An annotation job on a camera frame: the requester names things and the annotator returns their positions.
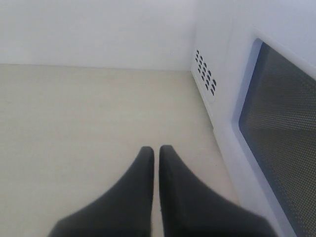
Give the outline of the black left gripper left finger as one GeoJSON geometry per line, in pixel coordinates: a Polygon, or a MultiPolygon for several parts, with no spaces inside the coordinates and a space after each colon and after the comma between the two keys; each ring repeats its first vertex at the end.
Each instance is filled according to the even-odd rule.
{"type": "Polygon", "coordinates": [[[97,200],[59,220],[51,237],[150,237],[154,151],[140,149],[123,176],[97,200]]]}

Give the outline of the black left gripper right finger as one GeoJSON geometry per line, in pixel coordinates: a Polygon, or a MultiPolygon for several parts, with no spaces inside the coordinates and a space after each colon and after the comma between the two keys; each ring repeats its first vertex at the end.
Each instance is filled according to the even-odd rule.
{"type": "Polygon", "coordinates": [[[166,237],[275,237],[269,222],[223,198],[171,145],[159,150],[159,198],[166,237]]]}

